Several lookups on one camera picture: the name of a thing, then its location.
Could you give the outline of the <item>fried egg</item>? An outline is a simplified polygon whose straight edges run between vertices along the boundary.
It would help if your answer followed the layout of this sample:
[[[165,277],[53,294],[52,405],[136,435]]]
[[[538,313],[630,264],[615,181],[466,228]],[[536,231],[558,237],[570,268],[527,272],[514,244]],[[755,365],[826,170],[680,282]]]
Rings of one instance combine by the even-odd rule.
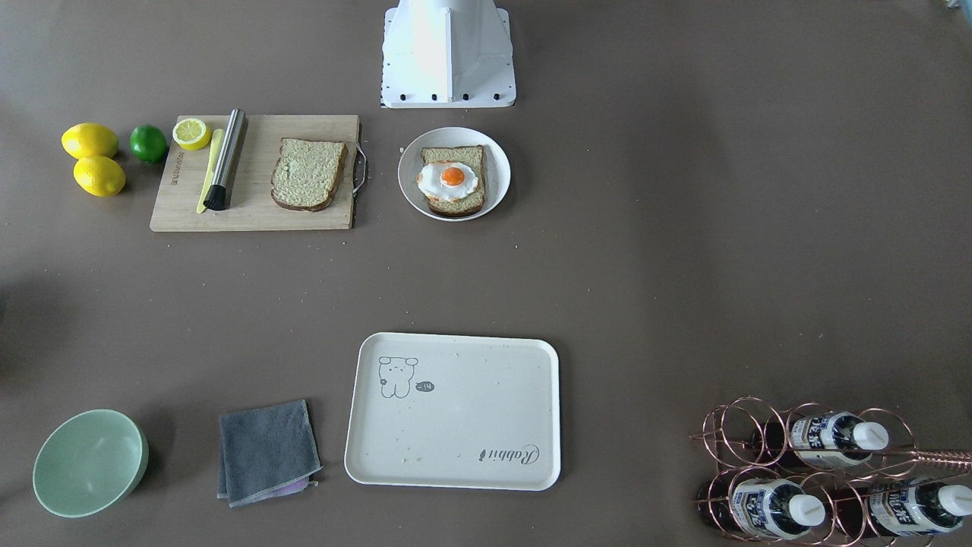
[[[472,196],[479,179],[471,166],[458,162],[432,162],[423,166],[416,183],[429,201],[455,202]]]

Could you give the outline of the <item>white round plate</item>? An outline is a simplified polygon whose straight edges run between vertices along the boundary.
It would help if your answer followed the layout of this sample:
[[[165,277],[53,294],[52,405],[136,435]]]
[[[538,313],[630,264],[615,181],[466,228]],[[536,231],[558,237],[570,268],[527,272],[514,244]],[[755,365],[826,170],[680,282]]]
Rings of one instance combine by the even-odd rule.
[[[464,147],[481,145],[485,148],[485,201],[480,211],[468,216],[441,216],[428,208],[428,202],[418,189],[416,178],[422,170],[421,149],[424,147]],[[398,165],[399,187],[417,210],[435,220],[461,222],[472,220],[492,211],[506,197],[510,186],[510,162],[501,146],[489,136],[471,128],[446,127],[431,129],[413,140],[404,149]]]

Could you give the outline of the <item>cream rabbit tray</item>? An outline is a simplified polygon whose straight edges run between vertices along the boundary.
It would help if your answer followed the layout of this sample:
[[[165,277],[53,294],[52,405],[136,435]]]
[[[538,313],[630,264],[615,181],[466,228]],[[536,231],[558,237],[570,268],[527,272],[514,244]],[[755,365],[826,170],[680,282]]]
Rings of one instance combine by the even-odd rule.
[[[560,360],[545,340],[380,332],[361,344],[352,480],[540,492],[561,460]]]

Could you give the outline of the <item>steel muddler black tip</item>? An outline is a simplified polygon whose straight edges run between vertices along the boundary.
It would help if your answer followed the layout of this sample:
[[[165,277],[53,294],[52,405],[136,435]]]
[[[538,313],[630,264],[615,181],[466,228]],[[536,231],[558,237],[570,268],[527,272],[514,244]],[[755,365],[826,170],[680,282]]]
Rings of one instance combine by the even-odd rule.
[[[245,138],[247,117],[243,109],[233,109],[230,112],[228,128],[223,135],[221,149],[216,155],[216,162],[210,184],[204,195],[204,209],[221,211],[229,203],[229,184],[232,182],[234,166],[237,163],[238,152]]]

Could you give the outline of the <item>grey folded cloth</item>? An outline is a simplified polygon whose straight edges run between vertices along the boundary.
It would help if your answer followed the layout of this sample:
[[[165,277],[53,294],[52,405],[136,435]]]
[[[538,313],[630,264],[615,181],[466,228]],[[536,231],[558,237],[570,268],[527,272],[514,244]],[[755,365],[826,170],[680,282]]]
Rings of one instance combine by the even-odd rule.
[[[230,507],[298,494],[323,468],[305,399],[223,413],[219,433],[216,497]]]

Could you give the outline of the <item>yellow plastic knife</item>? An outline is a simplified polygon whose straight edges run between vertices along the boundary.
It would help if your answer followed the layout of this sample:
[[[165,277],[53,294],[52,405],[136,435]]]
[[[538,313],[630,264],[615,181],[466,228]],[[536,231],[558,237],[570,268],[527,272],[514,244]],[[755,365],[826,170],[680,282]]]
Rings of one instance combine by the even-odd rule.
[[[202,188],[200,190],[200,194],[197,202],[198,214],[204,213],[204,211],[207,209],[205,205],[205,200],[208,196],[209,189],[210,186],[212,185],[212,181],[214,178],[216,160],[218,160],[219,153],[221,153],[223,135],[225,135],[225,131],[222,128],[216,128],[215,131],[213,131],[210,139],[209,155],[208,155],[208,161],[206,166],[206,172],[204,176],[204,183],[202,184]]]

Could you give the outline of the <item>bamboo cutting board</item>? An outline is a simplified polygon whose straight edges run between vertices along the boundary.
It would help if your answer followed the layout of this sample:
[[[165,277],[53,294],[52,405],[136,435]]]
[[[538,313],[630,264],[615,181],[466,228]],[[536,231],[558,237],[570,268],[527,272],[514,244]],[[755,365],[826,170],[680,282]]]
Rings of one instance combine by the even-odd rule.
[[[245,114],[238,140],[228,208],[197,213],[209,151],[185,151],[170,146],[161,175],[155,208],[150,216],[154,232],[327,231],[353,227],[355,159],[361,123],[357,115]],[[329,207],[298,212],[278,207],[270,196],[272,172],[282,138],[343,141],[346,145],[342,178]]]

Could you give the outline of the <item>halved lemon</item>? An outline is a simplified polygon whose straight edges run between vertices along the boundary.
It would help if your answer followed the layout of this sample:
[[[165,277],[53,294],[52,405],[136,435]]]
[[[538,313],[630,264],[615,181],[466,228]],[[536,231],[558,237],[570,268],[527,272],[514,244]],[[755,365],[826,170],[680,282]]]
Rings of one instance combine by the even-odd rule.
[[[172,128],[173,141],[185,151],[197,151],[209,145],[213,131],[198,118],[180,120]]]

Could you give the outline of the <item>lower drink bottle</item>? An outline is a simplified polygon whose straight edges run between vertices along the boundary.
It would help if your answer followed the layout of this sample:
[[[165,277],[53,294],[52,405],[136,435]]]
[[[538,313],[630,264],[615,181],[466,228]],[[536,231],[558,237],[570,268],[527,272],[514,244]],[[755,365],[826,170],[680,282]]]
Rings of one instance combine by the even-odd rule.
[[[971,489],[905,480],[832,492],[834,509],[851,538],[940,536],[971,514]]]
[[[820,499],[785,479],[708,482],[696,494],[696,507],[705,525],[759,540],[801,538],[827,517]]]

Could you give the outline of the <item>drink bottle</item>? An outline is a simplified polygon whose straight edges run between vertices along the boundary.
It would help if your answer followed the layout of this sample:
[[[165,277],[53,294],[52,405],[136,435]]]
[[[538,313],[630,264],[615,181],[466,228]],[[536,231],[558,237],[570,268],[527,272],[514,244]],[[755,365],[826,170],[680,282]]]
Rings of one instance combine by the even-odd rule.
[[[708,482],[696,494],[696,507],[705,525],[759,540],[801,538],[827,517],[820,499],[785,479]]]
[[[832,492],[834,509],[851,538],[940,536],[971,514],[971,489],[905,480]]]
[[[831,411],[796,416],[788,422],[771,420],[753,430],[747,449],[757,463],[778,465],[792,473],[848,470],[885,450],[890,441],[881,423],[856,413]]]

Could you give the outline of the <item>green lime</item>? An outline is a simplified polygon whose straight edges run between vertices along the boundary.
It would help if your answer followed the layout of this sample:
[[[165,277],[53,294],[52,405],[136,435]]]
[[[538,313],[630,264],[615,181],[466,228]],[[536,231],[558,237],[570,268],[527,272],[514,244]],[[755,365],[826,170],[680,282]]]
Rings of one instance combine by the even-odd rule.
[[[156,165],[167,157],[168,139],[155,125],[139,125],[131,132],[129,149],[141,162]]]

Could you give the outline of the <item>yellow lemon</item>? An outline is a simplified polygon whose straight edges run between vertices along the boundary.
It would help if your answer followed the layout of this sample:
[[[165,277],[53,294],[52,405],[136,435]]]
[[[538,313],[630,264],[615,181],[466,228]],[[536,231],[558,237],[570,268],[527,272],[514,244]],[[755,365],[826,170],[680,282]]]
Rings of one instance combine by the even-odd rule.
[[[93,156],[114,158],[119,146],[118,135],[98,122],[73,125],[63,132],[60,142],[63,149],[77,160]]]
[[[113,159],[91,156],[77,160],[73,176],[79,186],[97,197],[115,196],[126,184],[125,171]]]

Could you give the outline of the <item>upper yellow lemon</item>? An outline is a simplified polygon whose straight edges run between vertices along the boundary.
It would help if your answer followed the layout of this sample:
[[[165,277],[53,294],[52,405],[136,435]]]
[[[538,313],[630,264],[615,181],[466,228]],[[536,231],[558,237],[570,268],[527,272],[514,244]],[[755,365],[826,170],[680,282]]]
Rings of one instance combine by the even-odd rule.
[[[98,122],[73,125],[63,132],[60,142],[63,149],[77,160],[93,156],[114,158],[119,146],[118,135]]]

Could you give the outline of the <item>mint green bowl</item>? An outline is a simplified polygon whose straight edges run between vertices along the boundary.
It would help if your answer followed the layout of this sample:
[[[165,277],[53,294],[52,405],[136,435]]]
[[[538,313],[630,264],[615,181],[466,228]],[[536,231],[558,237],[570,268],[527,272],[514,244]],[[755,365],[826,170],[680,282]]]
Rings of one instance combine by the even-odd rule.
[[[131,494],[148,457],[147,437],[134,420],[114,409],[89,409],[45,440],[33,467],[33,491],[49,513],[87,518]]]

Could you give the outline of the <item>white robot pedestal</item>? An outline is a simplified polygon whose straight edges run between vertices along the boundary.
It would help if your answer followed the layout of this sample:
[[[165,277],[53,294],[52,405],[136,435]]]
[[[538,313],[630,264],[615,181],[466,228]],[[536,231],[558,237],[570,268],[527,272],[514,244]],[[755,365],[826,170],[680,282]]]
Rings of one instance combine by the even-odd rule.
[[[399,1],[384,14],[382,53],[384,108],[515,104],[510,14],[493,1]]]

